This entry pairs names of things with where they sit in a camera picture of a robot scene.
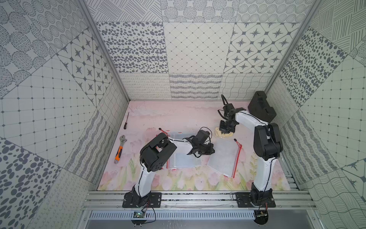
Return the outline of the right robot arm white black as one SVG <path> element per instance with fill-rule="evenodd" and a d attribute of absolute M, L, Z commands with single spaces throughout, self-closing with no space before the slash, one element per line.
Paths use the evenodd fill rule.
<path fill-rule="evenodd" d="M 272 175 L 274 165 L 283 150 L 279 126 L 268 123 L 250 114 L 244 108 L 234 108 L 224 96 L 223 120 L 220 121 L 219 130 L 223 134 L 234 133 L 237 125 L 243 125 L 254 135 L 253 148 L 256 153 L 257 174 L 251 186 L 250 202 L 255 207 L 275 207 L 272 195 Z"/>

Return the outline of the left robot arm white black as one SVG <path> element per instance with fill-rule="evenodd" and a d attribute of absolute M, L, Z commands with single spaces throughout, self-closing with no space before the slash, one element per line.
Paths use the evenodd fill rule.
<path fill-rule="evenodd" d="M 140 178 L 130 194 L 136 204 L 147 203 L 151 195 L 154 176 L 164 165 L 184 169 L 201 165 L 201 156 L 215 152 L 211 142 L 211 131 L 200 129 L 196 135 L 175 139 L 162 132 L 145 145 L 140 151 Z"/>

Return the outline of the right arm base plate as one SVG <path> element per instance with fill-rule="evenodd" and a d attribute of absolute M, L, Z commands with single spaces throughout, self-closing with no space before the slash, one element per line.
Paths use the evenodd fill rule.
<path fill-rule="evenodd" d="M 249 192 L 236 192 L 234 193 L 234 200 L 237 202 L 239 208 L 249 207 L 263 207 L 263 208 L 275 208 L 276 203 L 272 194 L 273 190 L 259 191 L 255 186 Z"/>

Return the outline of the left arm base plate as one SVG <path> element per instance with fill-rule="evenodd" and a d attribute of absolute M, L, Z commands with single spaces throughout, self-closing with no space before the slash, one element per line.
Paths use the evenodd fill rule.
<path fill-rule="evenodd" d="M 160 208 L 162 201 L 161 192 L 150 192 L 144 197 L 140 197 L 135 186 L 130 192 L 125 193 L 123 208 L 142 208 L 147 205 L 153 208 Z"/>

